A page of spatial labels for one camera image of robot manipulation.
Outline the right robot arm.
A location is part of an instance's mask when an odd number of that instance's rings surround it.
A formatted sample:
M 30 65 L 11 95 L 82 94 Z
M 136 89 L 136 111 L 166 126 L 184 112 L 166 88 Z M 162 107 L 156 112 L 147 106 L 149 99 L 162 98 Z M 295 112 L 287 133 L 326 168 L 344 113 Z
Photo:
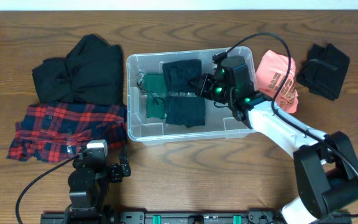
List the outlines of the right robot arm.
M 254 88 L 241 56 L 217 62 L 214 74 L 190 80 L 195 93 L 222 103 L 233 117 L 270 138 L 292 158 L 299 196 L 284 206 L 283 223 L 343 223 L 353 218 L 340 210 L 358 200 L 358 159 L 342 132 L 326 134 L 282 110 Z

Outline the red navy plaid shirt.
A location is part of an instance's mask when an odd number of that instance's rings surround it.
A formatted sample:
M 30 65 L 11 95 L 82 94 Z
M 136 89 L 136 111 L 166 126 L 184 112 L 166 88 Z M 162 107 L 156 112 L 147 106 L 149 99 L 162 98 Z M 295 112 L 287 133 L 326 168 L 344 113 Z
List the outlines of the red navy plaid shirt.
M 8 159 L 60 162 L 78 154 L 92 140 L 105 140 L 109 150 L 127 143 L 127 107 L 91 103 L 29 105 L 7 153 Z

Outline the pink printed t-shirt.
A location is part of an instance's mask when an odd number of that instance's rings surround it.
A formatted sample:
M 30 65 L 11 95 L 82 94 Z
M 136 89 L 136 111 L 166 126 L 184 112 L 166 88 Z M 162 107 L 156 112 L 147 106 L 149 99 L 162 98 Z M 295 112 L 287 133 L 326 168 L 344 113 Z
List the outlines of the pink printed t-shirt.
M 288 57 L 268 50 L 262 57 L 256 71 L 257 86 L 260 91 L 274 97 L 288 70 Z M 289 114 L 297 111 L 298 93 L 295 88 L 296 63 L 291 58 L 291 67 L 281 92 L 276 98 L 279 106 Z

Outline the clear plastic storage bin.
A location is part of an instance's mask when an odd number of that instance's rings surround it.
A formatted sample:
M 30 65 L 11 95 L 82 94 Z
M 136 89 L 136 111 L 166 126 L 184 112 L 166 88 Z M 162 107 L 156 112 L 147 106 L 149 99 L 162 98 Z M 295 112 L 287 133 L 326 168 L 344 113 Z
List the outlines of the clear plastic storage bin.
M 162 65 L 180 60 L 202 61 L 203 73 L 214 73 L 216 65 L 212 56 L 228 48 L 188 50 L 132 54 L 126 60 L 127 68 L 127 133 L 132 141 L 146 145 L 175 141 L 191 141 L 215 138 L 244 138 L 254 131 L 232 117 L 228 108 L 217 108 L 211 100 L 205 100 L 205 125 L 187 128 L 184 125 L 167 124 L 165 120 L 147 117 L 147 95 L 137 86 L 141 76 L 152 73 L 161 75 Z

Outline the black cloth with tape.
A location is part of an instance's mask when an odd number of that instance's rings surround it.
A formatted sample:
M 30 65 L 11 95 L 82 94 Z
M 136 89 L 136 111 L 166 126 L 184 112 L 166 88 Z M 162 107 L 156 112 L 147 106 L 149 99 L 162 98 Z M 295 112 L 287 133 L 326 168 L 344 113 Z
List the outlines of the black cloth with tape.
M 349 64 L 350 58 L 333 44 L 314 44 L 296 80 L 310 93 L 334 101 L 339 98 Z

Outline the dark navy garment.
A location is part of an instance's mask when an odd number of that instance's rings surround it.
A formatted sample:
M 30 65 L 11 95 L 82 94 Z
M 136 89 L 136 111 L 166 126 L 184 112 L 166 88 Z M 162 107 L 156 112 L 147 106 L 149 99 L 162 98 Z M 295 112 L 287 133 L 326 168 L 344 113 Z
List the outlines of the dark navy garment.
M 164 112 L 167 124 L 184 125 L 187 128 L 204 126 L 206 104 L 204 98 L 195 94 L 189 85 L 192 79 L 199 79 L 202 72 L 201 60 L 181 60 L 162 65 L 167 89 Z

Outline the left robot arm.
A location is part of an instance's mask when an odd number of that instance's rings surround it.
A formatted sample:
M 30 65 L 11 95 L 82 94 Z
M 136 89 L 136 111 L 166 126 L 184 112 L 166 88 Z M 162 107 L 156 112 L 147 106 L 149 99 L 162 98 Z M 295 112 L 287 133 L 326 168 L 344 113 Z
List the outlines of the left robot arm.
M 111 183 L 120 183 L 131 175 L 127 147 L 121 147 L 119 163 L 107 164 L 108 148 L 105 141 L 91 141 L 73 161 L 75 170 L 68 178 L 70 187 L 69 207 L 65 212 L 68 223 L 109 223 L 110 208 L 104 199 Z

